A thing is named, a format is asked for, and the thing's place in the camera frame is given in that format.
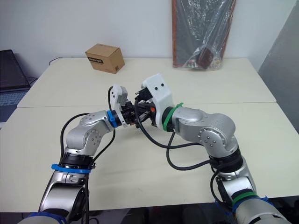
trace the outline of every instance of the black cable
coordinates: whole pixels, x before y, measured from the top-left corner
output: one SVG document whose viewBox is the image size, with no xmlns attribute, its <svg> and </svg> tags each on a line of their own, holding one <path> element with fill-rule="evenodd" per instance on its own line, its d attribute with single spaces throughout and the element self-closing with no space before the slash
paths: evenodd
<svg viewBox="0 0 299 224">
<path fill-rule="evenodd" d="M 100 224 L 100 222 L 99 222 L 99 220 L 97 218 L 91 218 L 91 219 L 89 219 L 89 221 L 91 221 L 91 220 L 95 220 L 97 222 L 97 224 Z"/>
<path fill-rule="evenodd" d="M 85 224 L 89 224 L 88 179 L 89 179 L 89 174 L 85 174 Z"/>
<path fill-rule="evenodd" d="M 49 66 L 51 65 L 51 62 L 55 61 L 56 59 L 59 59 L 59 58 L 63 58 L 63 57 L 57 57 L 57 58 L 54 58 L 53 60 L 49 61 Z"/>
<path fill-rule="evenodd" d="M 201 144 L 197 143 L 197 142 L 192 142 L 192 143 L 187 143 L 187 144 L 182 144 L 182 145 L 177 145 L 177 146 L 167 146 L 167 145 L 163 145 L 159 142 L 157 142 L 156 140 L 154 140 L 145 130 L 145 128 L 143 127 L 140 118 L 139 118 L 139 111 L 138 111 L 138 100 L 135 101 L 134 104 L 134 111 L 135 111 L 135 116 L 136 116 L 136 120 L 138 123 L 138 126 L 140 127 L 141 131 L 144 133 L 144 135 L 155 145 L 161 147 L 161 148 L 170 148 L 170 149 L 174 149 L 174 148 L 183 148 L 183 147 L 187 147 L 187 146 L 201 146 Z"/>
<path fill-rule="evenodd" d="M 171 145 L 172 140 L 173 140 L 173 138 L 174 138 L 174 135 L 175 135 L 175 132 L 172 132 L 172 135 L 171 135 L 171 137 L 170 137 L 170 139 L 169 139 L 168 146 Z M 203 165 L 206 165 L 206 164 L 210 163 L 210 160 L 206 160 L 206 161 L 203 161 L 203 162 L 198 163 L 198 164 L 193 165 L 193 166 L 189 166 L 189 167 L 178 167 L 178 166 L 174 165 L 174 164 L 171 162 L 171 160 L 170 160 L 170 157 L 169 157 L 169 148 L 166 149 L 166 158 L 167 158 L 167 162 L 168 162 L 168 164 L 169 164 L 172 168 L 177 169 L 177 170 L 182 170 L 182 171 L 196 169 L 196 168 L 198 168 L 198 167 L 201 167 L 201 166 L 203 166 Z"/>
<path fill-rule="evenodd" d="M 81 114 L 77 114 L 76 116 L 72 117 L 71 119 L 69 119 L 63 126 L 63 128 L 61 129 L 61 132 L 60 132 L 60 160 L 59 162 L 61 162 L 62 160 L 62 157 L 64 155 L 64 131 L 66 129 L 66 127 L 71 123 L 72 120 L 74 120 L 75 118 L 77 117 L 80 117 L 80 116 L 85 116 L 85 115 L 88 115 L 88 113 L 81 113 Z"/>
<path fill-rule="evenodd" d="M 219 174 L 219 169 L 217 169 L 217 170 L 213 173 L 213 175 L 212 175 L 212 177 L 211 177 L 211 181 L 210 181 L 210 189 L 211 189 L 211 193 L 212 193 L 213 197 L 215 198 L 216 202 L 217 202 L 221 207 L 223 207 L 223 208 L 226 209 L 227 211 L 230 211 L 229 207 L 228 207 L 224 202 L 220 201 L 220 200 L 218 199 L 218 197 L 216 196 L 215 192 L 214 192 L 213 181 L 214 181 L 215 177 L 216 177 L 218 174 Z"/>
<path fill-rule="evenodd" d="M 111 104 L 110 104 L 110 92 L 111 92 L 112 88 L 113 88 L 113 86 L 111 86 L 111 87 L 109 88 L 109 90 L 108 90 L 108 105 L 109 105 L 109 110 L 110 110 L 110 111 L 112 111 L 112 109 L 111 109 Z"/>
<path fill-rule="evenodd" d="M 29 85 L 31 85 L 31 83 L 35 82 L 36 80 L 37 80 L 37 79 L 35 79 L 35 80 L 31 81 L 31 82 L 29 83 Z"/>
<path fill-rule="evenodd" d="M 112 142 L 115 139 L 115 129 L 113 131 L 113 136 L 112 139 L 110 140 L 110 142 L 93 158 L 92 162 L 91 162 L 91 166 L 94 164 L 94 162 L 97 160 L 97 158 L 112 144 Z"/>
</svg>

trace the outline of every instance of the white wall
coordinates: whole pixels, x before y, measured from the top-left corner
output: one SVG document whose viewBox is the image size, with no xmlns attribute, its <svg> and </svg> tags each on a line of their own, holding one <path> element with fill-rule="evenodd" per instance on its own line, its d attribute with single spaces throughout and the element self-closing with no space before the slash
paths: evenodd
<svg viewBox="0 0 299 224">
<path fill-rule="evenodd" d="M 248 57 L 258 70 L 295 1 L 238 0 L 225 56 Z M 0 49 L 17 53 L 28 76 L 96 43 L 126 57 L 171 57 L 171 1 L 0 0 Z"/>
</svg>

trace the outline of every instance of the brown box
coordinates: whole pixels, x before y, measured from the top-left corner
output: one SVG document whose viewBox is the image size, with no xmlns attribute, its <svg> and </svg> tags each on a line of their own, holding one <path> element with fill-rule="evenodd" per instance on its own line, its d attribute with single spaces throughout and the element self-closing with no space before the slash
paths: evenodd
<svg viewBox="0 0 299 224">
<path fill-rule="evenodd" d="M 104 44 L 96 44 L 85 52 L 93 69 L 116 73 L 121 69 L 125 62 L 118 47 Z"/>
</svg>

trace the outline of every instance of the green band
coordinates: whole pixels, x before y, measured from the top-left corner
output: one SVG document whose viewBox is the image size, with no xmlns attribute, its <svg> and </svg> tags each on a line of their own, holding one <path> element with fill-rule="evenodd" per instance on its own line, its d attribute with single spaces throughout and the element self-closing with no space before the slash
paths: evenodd
<svg viewBox="0 0 299 224">
<path fill-rule="evenodd" d="M 243 194 L 237 196 L 237 197 L 233 200 L 233 205 L 236 204 L 238 201 L 240 201 L 240 200 L 242 200 L 243 198 L 246 198 L 246 197 L 248 197 L 248 196 L 256 196 L 256 197 L 258 197 L 257 194 L 254 193 L 254 192 L 246 192 L 246 193 L 243 193 Z"/>
<path fill-rule="evenodd" d="M 166 119 L 165 119 L 165 121 L 164 121 L 164 123 L 163 123 L 163 129 L 164 129 L 164 131 L 167 132 L 167 125 L 168 125 L 168 122 L 170 121 L 170 119 L 171 119 L 173 113 L 175 112 L 175 110 L 176 110 L 178 107 L 182 106 L 182 105 L 183 105 L 183 103 L 180 103 L 180 104 L 178 104 L 175 108 L 172 108 L 172 109 L 169 111 L 169 113 L 168 113 L 168 115 L 167 115 L 167 117 L 166 117 Z"/>
</svg>

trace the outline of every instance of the white table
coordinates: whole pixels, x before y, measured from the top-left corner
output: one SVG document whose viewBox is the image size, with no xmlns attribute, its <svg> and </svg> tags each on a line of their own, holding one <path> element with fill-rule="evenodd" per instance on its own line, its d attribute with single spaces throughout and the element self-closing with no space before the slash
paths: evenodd
<svg viewBox="0 0 299 224">
<path fill-rule="evenodd" d="M 268 197 L 299 195 L 299 136 L 276 103 L 191 105 L 207 113 L 220 112 L 236 124 L 236 137 L 256 183 Z M 59 159 L 59 134 L 65 121 L 105 106 L 18 108 L 0 130 L 0 211 L 38 209 Z M 76 126 L 71 123 L 68 130 Z M 169 133 L 145 126 L 159 142 Z M 111 138 L 107 134 L 100 148 Z M 177 137 L 173 144 L 182 143 Z M 207 159 L 200 147 L 171 151 L 178 165 Z M 149 142 L 140 130 L 118 128 L 115 142 L 98 159 L 90 177 L 90 209 L 118 209 L 212 202 L 209 166 L 177 171 L 166 161 L 165 149 Z"/>
<path fill-rule="evenodd" d="M 162 73 L 175 104 L 275 102 L 249 60 L 224 59 L 217 71 L 174 69 L 171 59 L 125 59 L 125 66 L 110 74 L 94 70 L 86 58 L 59 59 L 42 74 L 18 107 L 107 105 L 107 90 L 117 83 L 129 99 L 148 77 Z"/>
</svg>

